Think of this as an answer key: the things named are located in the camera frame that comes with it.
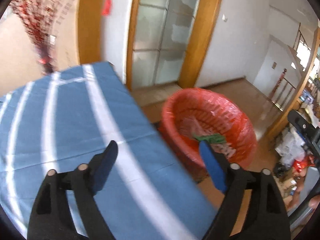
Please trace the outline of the person right hand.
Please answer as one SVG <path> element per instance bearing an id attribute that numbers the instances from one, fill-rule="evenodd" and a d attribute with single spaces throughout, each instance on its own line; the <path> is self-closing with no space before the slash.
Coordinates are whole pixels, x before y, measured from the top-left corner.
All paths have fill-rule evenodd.
<path id="1" fill-rule="evenodd" d="M 300 198 L 300 193 L 302 189 L 304 189 L 304 181 L 305 177 L 300 177 L 300 179 L 297 180 L 297 188 L 292 196 L 291 201 L 287 205 L 287 211 L 290 211 L 292 208 L 296 207 L 299 204 L 299 198 Z M 316 209 L 317 206 L 319 205 L 320 202 L 320 195 L 314 196 L 310 201 L 308 206 L 312 209 Z"/>

